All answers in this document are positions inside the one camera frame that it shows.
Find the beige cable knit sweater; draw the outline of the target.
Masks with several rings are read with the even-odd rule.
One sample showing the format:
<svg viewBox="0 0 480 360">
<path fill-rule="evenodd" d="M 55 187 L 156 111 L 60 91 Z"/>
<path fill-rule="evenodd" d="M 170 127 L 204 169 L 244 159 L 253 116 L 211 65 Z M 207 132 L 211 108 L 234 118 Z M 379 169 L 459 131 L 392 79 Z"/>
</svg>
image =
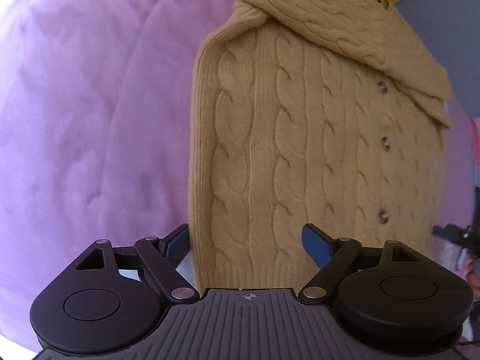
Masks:
<svg viewBox="0 0 480 360">
<path fill-rule="evenodd" d="M 451 96 L 385 0 L 236 0 L 193 70 L 197 286 L 302 288 L 307 223 L 430 254 Z"/>
</svg>

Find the pink bed sheet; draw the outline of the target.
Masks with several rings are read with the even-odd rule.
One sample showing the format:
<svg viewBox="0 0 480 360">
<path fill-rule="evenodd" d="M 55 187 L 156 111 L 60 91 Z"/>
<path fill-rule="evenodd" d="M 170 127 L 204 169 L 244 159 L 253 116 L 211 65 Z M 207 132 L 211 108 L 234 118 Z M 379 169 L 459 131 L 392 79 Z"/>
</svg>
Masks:
<svg viewBox="0 0 480 360">
<path fill-rule="evenodd" d="M 1 334 L 97 239 L 189 222 L 194 68 L 236 0 L 1 0 Z M 470 222 L 470 121 L 444 105 L 433 225 Z"/>
</svg>

